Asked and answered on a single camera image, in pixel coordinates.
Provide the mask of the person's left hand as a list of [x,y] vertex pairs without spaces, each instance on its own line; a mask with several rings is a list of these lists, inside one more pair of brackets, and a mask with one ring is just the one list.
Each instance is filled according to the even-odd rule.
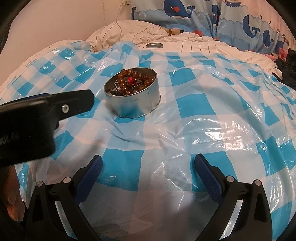
[[13,221],[23,221],[25,205],[20,195],[20,183],[15,166],[6,167],[1,181],[1,198],[7,214]]

